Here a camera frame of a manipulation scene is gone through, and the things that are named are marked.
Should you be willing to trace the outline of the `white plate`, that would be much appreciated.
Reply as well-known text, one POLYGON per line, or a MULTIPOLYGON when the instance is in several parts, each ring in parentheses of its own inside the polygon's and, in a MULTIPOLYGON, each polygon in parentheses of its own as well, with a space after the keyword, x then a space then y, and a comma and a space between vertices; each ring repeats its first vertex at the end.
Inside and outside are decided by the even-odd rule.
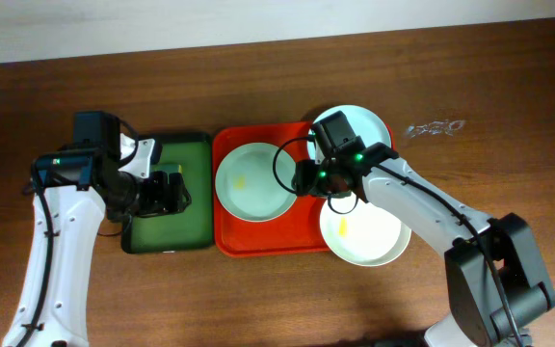
POLYGON ((363 267, 396 260, 411 238, 411 229, 397 217, 356 196, 327 200, 320 212, 319 227, 336 256, 363 267))

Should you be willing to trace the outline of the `pale green plate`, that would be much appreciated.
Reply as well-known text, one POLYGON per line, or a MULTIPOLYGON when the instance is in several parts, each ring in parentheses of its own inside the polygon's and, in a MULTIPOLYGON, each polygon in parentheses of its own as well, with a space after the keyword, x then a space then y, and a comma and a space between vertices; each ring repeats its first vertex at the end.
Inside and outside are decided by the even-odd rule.
MULTIPOLYGON (((279 185, 273 163, 278 147, 249 143, 229 152, 218 166, 215 190, 222 207, 237 219, 264 223, 285 214, 297 196, 279 185)), ((295 172, 295 161, 284 150, 278 154, 277 177, 285 185, 295 172)))

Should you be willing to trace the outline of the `yellow green scrub sponge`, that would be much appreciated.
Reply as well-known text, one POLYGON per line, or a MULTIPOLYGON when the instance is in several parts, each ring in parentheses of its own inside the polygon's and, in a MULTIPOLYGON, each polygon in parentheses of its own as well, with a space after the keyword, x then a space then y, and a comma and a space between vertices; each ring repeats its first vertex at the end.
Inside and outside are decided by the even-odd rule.
POLYGON ((170 163, 170 164, 157 164, 152 167, 154 172, 164 172, 166 174, 181 174, 182 167, 180 164, 170 163))

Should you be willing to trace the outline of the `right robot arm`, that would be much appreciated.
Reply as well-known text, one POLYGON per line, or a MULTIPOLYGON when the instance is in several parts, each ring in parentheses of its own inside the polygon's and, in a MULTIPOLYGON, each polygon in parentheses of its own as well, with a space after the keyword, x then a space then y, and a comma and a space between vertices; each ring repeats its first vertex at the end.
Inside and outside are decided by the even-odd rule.
POLYGON ((449 314, 424 346, 529 346, 527 325, 555 307, 555 290, 532 229, 515 213, 473 209, 416 173, 391 146, 365 144, 336 111, 312 123, 316 147, 296 165, 296 195, 355 196, 392 214, 444 258, 449 314))

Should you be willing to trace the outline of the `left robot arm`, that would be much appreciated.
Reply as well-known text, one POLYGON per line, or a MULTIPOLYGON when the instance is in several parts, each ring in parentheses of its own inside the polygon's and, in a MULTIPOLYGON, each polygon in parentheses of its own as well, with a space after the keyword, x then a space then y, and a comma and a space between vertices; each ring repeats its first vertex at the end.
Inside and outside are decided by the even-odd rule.
POLYGON ((30 166, 34 233, 5 346, 86 346, 93 248, 104 220, 183 212, 192 202, 179 172, 154 171, 161 144, 124 120, 78 112, 69 144, 30 166))

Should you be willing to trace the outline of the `dark green tray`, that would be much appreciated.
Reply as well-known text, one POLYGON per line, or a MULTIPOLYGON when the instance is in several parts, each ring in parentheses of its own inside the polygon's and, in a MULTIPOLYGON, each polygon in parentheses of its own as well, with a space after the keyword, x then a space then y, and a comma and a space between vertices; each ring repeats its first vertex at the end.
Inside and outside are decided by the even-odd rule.
POLYGON ((128 254, 197 250, 214 243, 211 138, 204 132, 157 134, 162 145, 157 164, 180 164, 192 204, 179 214, 134 218, 121 235, 128 254))

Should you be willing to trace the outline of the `light blue plate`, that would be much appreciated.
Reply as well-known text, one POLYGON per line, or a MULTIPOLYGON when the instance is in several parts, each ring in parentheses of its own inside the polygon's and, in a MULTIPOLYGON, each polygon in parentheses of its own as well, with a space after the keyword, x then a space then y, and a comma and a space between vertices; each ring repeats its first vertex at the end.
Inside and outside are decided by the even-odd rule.
POLYGON ((365 147, 375 143, 383 143, 386 147, 393 147, 390 129, 372 111, 356 105, 339 105, 322 112, 315 120, 317 123, 335 113, 341 112, 357 136, 361 138, 365 147))

